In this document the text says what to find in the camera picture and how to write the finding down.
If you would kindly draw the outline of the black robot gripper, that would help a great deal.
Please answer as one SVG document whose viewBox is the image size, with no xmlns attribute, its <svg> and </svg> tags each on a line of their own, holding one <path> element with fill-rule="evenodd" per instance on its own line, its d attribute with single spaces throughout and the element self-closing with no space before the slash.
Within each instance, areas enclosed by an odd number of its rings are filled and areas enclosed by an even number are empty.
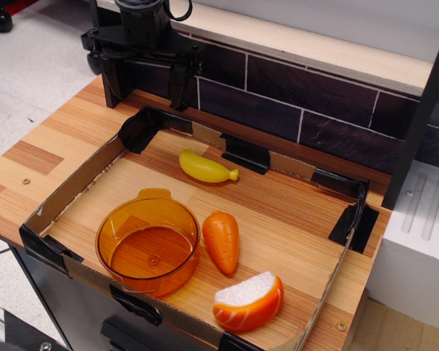
<svg viewBox="0 0 439 351">
<path fill-rule="evenodd" d="M 110 91 L 131 92 L 124 61 L 169 67 L 170 107 L 187 108 L 184 97 L 191 75 L 201 72 L 202 45 L 173 29 L 174 16 L 167 6 L 153 6 L 142 12 L 124 9 L 118 13 L 121 25 L 87 30 L 107 54 L 101 55 L 101 68 Z"/>
</svg>

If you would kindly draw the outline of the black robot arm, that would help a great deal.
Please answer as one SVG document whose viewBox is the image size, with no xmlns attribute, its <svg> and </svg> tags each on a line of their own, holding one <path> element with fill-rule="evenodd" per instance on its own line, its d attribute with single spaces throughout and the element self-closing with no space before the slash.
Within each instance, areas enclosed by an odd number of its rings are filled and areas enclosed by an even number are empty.
<svg viewBox="0 0 439 351">
<path fill-rule="evenodd" d="M 91 1 L 93 27 L 82 34 L 91 70 L 102 76 L 106 104 L 115 107 L 136 88 L 138 67 L 168 69 L 170 106 L 187 107 L 185 95 L 193 76 L 201 71 L 202 45 L 173 29 L 191 15 L 175 17 L 168 1 L 117 1 L 117 13 Z"/>
</svg>

